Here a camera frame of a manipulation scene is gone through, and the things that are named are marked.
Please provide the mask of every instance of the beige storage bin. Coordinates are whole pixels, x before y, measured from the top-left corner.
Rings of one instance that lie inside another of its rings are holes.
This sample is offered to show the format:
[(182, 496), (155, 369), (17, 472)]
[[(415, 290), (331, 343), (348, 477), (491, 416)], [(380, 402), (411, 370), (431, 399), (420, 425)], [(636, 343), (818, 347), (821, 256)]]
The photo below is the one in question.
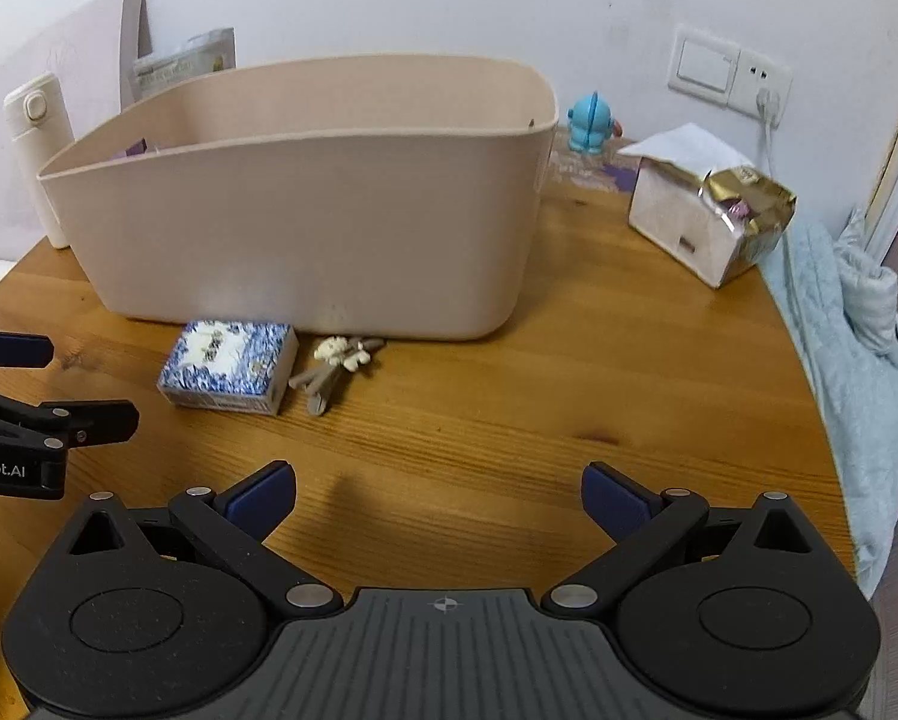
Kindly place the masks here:
[(143, 100), (39, 179), (119, 314), (476, 338), (515, 306), (557, 121), (515, 62), (284, 62)]

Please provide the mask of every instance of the round wooden table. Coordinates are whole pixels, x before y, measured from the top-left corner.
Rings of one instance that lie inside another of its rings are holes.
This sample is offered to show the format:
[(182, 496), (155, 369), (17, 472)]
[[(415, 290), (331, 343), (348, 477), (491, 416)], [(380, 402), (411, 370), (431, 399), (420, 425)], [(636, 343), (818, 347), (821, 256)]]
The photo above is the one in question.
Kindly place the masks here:
[[(56, 357), (0, 370), (0, 392), (129, 398), (142, 419), (125, 445), (71, 452), (64, 500), (0, 498), (0, 624), (87, 493), (159, 506), (274, 458), (299, 496), (268, 545), (344, 593), (541, 593), (611, 544), (578, 498), (594, 460), (716, 506), (786, 490), (851, 570), (825, 432), (762, 277), (713, 292), (627, 226), (627, 204), (550, 186), (510, 322), (472, 343), (390, 343), (322, 418), (291, 394), (279, 418), (173, 408), (155, 380), (178, 327), (110, 314), (43, 241), (0, 284), (0, 329), (47, 334)], [(298, 365), (310, 353), (303, 337)], [(0, 717), (24, 712), (0, 650)]]

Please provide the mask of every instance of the white board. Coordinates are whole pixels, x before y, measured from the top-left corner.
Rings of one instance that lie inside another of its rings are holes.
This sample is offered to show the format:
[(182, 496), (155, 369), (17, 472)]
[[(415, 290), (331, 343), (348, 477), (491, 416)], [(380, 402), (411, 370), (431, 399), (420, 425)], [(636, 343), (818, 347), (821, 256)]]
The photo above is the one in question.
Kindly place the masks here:
[(81, 137), (132, 103), (126, 71), (138, 56), (142, 0), (93, 0), (33, 38), (0, 66), (0, 259), (18, 260), (43, 237), (16, 164), (2, 100), (20, 84), (59, 76)]

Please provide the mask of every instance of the white thermos bottle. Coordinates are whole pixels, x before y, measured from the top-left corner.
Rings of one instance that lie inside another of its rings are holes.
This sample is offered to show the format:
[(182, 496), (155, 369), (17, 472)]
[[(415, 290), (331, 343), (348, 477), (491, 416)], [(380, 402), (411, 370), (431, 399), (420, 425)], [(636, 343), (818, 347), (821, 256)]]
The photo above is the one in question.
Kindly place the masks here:
[(12, 136), (16, 159), (25, 186), (35, 205), (49, 242), (56, 248), (68, 246), (46, 191), (36, 178), (39, 170), (73, 141), (62, 87), (54, 73), (44, 73), (5, 96), (2, 103)]

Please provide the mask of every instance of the wall socket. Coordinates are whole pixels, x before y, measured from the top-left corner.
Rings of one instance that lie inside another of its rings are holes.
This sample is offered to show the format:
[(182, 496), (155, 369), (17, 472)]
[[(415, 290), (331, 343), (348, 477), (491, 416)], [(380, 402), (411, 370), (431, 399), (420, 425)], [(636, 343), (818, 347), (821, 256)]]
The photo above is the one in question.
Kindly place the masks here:
[(734, 111), (762, 119), (756, 98), (759, 89), (769, 89), (779, 96), (779, 113), (772, 122), (778, 127), (782, 114), (786, 111), (788, 91), (792, 86), (792, 71), (768, 57), (743, 49), (738, 54), (738, 69), (729, 92), (729, 107)]

